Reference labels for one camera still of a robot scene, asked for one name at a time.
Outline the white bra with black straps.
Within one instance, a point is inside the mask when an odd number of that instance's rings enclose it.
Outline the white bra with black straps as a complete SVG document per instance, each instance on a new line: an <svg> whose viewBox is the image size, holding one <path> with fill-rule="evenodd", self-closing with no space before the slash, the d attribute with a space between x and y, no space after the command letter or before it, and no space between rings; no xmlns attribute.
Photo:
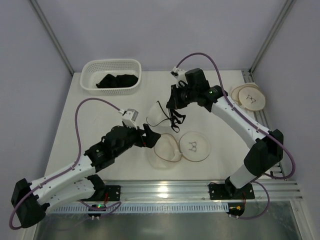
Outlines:
<svg viewBox="0 0 320 240"><path fill-rule="evenodd" d="M159 100L150 108L145 118L150 127L170 127L175 133L180 132L180 125L184 123L185 119L185 114L164 107Z"/></svg>

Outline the white mesh laundry bag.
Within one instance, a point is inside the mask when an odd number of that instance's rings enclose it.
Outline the white mesh laundry bag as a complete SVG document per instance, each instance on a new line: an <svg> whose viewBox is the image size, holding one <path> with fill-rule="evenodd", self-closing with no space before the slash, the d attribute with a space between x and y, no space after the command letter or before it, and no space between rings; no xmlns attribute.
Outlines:
<svg viewBox="0 0 320 240"><path fill-rule="evenodd" d="M198 131L188 131L179 139L163 133L155 146L146 151L148 163L156 170L173 169L182 160L200 163L211 153L209 139Z"/></svg>

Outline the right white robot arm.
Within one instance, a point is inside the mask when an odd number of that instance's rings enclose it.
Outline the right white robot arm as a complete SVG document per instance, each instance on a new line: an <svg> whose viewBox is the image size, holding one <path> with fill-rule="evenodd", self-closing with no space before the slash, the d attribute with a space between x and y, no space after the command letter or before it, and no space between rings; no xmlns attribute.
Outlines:
<svg viewBox="0 0 320 240"><path fill-rule="evenodd" d="M221 86L210 86L202 69L185 71L174 67L171 75L177 83L170 87L167 109L180 110L197 103L227 123L249 148L242 166L224 181L228 197L240 195L248 184L282 160L282 132L271 131L245 114Z"/></svg>

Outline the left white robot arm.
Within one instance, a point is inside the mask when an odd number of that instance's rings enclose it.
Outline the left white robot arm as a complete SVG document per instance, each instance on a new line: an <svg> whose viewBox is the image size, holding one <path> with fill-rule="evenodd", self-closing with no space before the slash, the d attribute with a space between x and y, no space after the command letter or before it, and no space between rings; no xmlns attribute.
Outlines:
<svg viewBox="0 0 320 240"><path fill-rule="evenodd" d="M42 221L46 213L74 201L97 201L105 184L97 175L114 164L115 159L133 146L153 148L161 134L143 124L143 129L115 126L74 163L31 182L17 181L11 197L13 212L9 218L12 230L30 228Z"/></svg>

